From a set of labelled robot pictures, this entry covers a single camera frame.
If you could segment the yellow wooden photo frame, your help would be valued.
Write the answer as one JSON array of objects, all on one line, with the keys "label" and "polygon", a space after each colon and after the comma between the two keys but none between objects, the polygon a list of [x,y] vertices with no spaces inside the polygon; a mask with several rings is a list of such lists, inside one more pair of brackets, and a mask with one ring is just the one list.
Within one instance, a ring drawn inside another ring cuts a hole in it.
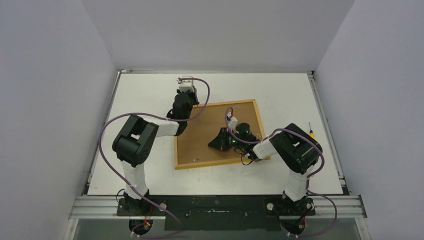
[{"label": "yellow wooden photo frame", "polygon": [[176,170],[211,167],[238,163],[241,155],[229,150],[208,146],[225,125],[225,112],[232,107],[239,123],[247,123],[257,139],[265,136],[259,109],[255,99],[208,103],[204,111],[188,122],[184,132],[174,137],[174,168]]}]

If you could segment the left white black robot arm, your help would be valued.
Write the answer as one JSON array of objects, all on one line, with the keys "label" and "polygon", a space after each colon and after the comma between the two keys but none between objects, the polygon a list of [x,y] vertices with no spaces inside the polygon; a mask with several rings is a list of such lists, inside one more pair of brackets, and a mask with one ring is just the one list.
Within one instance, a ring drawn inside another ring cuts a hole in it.
[{"label": "left white black robot arm", "polygon": [[124,207],[139,216],[149,210],[149,201],[143,198],[149,193],[145,161],[155,139],[181,135],[188,126],[186,119],[190,118],[193,106],[199,104],[194,86],[180,87],[176,92],[166,120],[148,120],[131,114],[112,144],[112,150],[121,161],[124,177],[128,181],[123,194]]}]

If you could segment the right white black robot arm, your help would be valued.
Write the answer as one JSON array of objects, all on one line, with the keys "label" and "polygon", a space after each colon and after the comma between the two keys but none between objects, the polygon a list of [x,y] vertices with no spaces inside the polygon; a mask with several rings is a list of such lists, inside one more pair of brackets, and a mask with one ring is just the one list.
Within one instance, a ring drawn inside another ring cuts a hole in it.
[{"label": "right white black robot arm", "polygon": [[238,124],[233,131],[222,127],[207,146],[219,151],[234,148],[253,162],[274,155],[280,156],[289,168],[288,182],[283,191],[286,198],[282,201],[282,207],[290,215],[302,209],[302,199],[308,194],[309,178],[322,155],[321,145],[295,123],[278,129],[264,140],[254,136],[250,125],[245,122]]}]

